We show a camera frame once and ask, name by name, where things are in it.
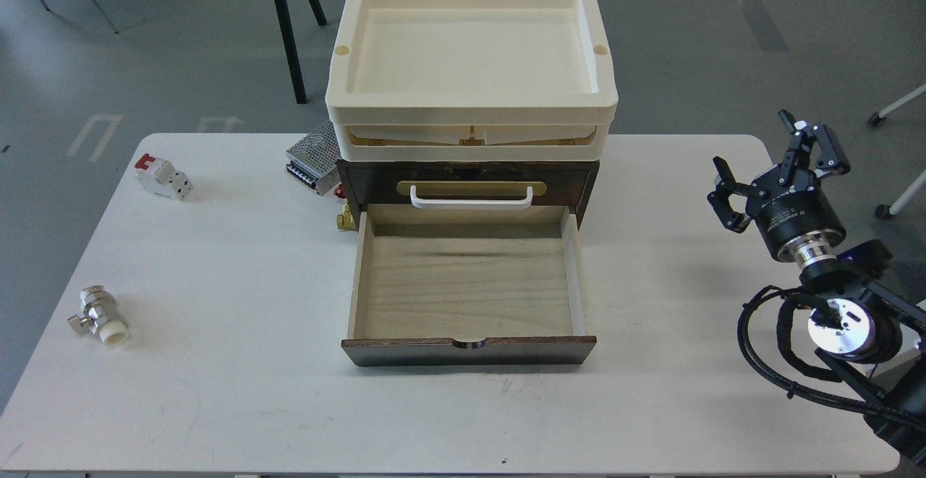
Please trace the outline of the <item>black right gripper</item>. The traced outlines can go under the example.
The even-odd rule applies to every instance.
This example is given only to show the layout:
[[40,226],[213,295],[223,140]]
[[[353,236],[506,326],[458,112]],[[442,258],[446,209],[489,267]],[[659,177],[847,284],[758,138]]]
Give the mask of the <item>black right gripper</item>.
[[[753,218],[770,256],[779,262],[791,262],[794,256],[785,244],[797,237],[821,233],[832,247],[846,237],[846,228],[821,191],[820,177],[847,174],[851,166],[837,137],[824,123],[811,126],[784,109],[778,112],[778,118],[791,133],[781,164],[768,169],[752,184],[741,184],[725,159],[714,156],[718,177],[715,190],[708,194],[708,203],[721,224],[734,233],[744,233]],[[784,177],[794,178],[787,185],[778,184]],[[760,191],[767,197],[760,198]],[[747,214],[731,207],[732,195],[747,198]]]

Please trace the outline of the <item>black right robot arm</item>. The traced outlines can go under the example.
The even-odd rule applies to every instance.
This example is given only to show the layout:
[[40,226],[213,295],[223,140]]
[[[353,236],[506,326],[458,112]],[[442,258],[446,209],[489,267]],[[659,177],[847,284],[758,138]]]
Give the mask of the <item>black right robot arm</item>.
[[[850,169],[836,136],[823,123],[807,124],[787,110],[778,116],[790,134],[783,160],[753,179],[738,182],[726,161],[713,159],[718,175],[708,202],[721,224],[743,233],[754,222],[770,256],[794,262],[800,286],[766,286],[744,304],[737,341],[745,360],[788,396],[863,416],[878,438],[922,467],[925,461],[924,362],[919,360],[891,389],[883,389],[857,364],[889,362],[901,350],[903,328],[924,334],[920,307],[879,283],[892,257],[874,239],[837,255],[846,237],[821,181]],[[857,398],[843,398],[787,378],[768,366],[749,339],[758,307],[781,298],[776,323],[778,353],[802,375],[846,383]]]

